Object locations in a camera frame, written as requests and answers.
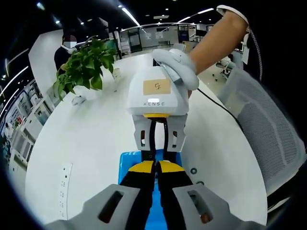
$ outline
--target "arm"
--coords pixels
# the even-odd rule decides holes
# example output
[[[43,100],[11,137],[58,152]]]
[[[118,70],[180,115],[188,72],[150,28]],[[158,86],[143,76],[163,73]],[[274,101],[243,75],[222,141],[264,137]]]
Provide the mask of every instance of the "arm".
[[[226,11],[208,32],[204,39],[190,52],[196,65],[196,74],[200,74],[217,61],[230,54],[242,41],[248,24],[234,12]]]

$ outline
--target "power outlet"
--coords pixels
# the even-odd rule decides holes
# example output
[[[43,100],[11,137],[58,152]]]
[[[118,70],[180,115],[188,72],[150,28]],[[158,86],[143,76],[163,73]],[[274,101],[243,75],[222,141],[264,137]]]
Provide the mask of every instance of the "power outlet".
[[[72,163],[64,165],[61,168],[61,176],[59,179],[59,219],[67,220],[67,196],[69,180],[71,176]]]

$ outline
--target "office chair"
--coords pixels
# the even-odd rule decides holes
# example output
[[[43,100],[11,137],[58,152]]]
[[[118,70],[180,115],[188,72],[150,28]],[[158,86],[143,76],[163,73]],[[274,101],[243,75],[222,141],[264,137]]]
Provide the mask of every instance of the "office chair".
[[[218,98],[237,117],[254,151],[267,196],[289,181],[306,160],[303,141],[258,81],[232,70]]]
[[[181,44],[181,43],[176,43],[173,45],[173,49],[179,49],[182,52],[185,52],[187,45]]]

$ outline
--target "blue object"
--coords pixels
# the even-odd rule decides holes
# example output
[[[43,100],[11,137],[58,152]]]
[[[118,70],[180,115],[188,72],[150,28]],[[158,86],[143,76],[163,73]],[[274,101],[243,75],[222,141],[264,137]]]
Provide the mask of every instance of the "blue object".
[[[163,149],[159,149],[156,151],[155,159],[156,161],[163,160]],[[141,163],[141,161],[141,151],[122,153],[119,162],[118,184],[120,184],[122,179],[125,177],[129,168],[131,168],[133,165]],[[176,156],[176,164],[182,166],[179,152]],[[158,180],[156,179],[154,182],[153,206],[150,209],[145,230],[167,230],[167,225],[163,214],[163,209],[161,207],[160,198],[161,196],[158,188]]]

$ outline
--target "black cable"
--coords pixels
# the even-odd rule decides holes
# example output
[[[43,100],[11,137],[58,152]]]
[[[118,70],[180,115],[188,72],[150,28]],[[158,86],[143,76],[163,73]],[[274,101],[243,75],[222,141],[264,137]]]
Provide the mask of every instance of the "black cable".
[[[240,125],[238,119],[229,111],[227,110],[225,107],[223,107],[222,105],[218,104],[216,101],[214,101],[211,97],[209,97],[207,94],[205,94],[203,91],[201,91],[200,89],[197,89],[199,92],[202,93],[202,95],[206,96],[210,101],[212,101],[213,103],[217,104],[219,107],[221,107],[222,109],[224,109],[226,112],[228,112],[236,121],[236,123],[238,124],[238,126],[240,127],[240,129],[243,131],[242,126]]]

